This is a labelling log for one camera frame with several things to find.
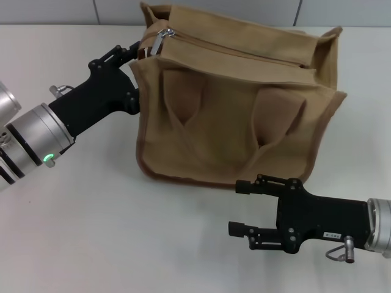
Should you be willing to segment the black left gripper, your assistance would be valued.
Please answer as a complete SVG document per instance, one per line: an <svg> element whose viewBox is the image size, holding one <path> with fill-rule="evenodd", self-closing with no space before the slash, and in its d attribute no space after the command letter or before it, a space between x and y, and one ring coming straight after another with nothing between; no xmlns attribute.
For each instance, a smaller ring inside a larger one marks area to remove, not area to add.
<svg viewBox="0 0 391 293"><path fill-rule="evenodd" d="M49 104L71 136L80 135L113 112L139 113L139 91L120 69L137 59L139 45L117 45L100 60L93 60L88 80Z"/></svg>

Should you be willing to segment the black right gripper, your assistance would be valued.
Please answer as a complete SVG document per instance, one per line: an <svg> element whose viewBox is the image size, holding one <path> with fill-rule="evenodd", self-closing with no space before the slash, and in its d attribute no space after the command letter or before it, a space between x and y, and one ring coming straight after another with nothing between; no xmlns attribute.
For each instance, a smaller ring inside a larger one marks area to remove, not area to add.
<svg viewBox="0 0 391 293"><path fill-rule="evenodd" d="M228 223L228 234L247 237L250 250L282 250L295 254L309 239L343 242L346 236L353 238L355 248L364 249L370 235L365 201L313 195L298 179L259 174L254 182L237 180L235 192L279 196L277 228Z"/></svg>

